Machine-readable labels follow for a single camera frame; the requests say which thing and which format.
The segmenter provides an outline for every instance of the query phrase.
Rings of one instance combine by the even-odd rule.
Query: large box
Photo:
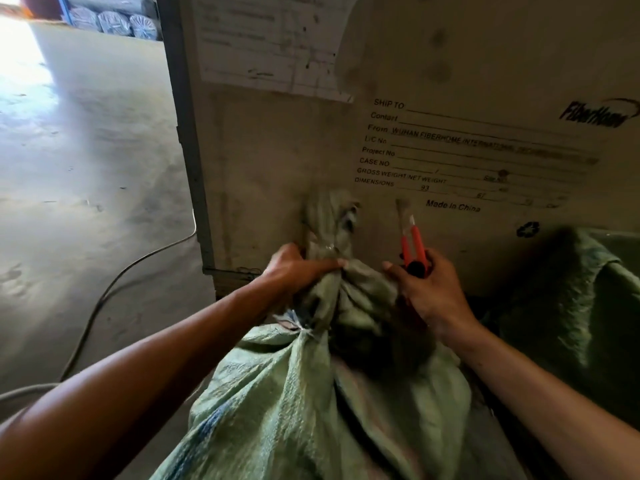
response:
[[[299,237],[316,186],[396,259],[396,198],[466,291],[564,225],[640,231],[640,0],[158,0],[219,292]]]

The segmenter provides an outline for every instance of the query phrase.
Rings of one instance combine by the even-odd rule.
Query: right arm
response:
[[[571,389],[485,329],[462,292],[453,264],[428,250],[421,280],[383,267],[444,345],[452,348],[539,439],[573,480],[640,479],[640,433]]]

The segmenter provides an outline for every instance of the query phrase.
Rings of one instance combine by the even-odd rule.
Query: forearm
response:
[[[258,279],[44,395],[0,427],[0,476],[84,477],[167,391],[183,401],[280,292],[277,278]],[[173,412],[162,411],[160,423]]]
[[[488,331],[458,353],[574,480],[640,478],[640,433]]]

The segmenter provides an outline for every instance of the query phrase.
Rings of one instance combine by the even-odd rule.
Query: left arm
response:
[[[247,286],[71,377],[0,426],[0,477],[116,476],[261,317],[341,265],[283,246]]]

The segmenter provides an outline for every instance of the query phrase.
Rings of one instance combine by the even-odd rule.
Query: recycling symbol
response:
[[[535,236],[535,234],[540,231],[540,223],[539,222],[527,222],[524,226],[521,226],[517,231],[516,235],[518,237],[529,238]]]

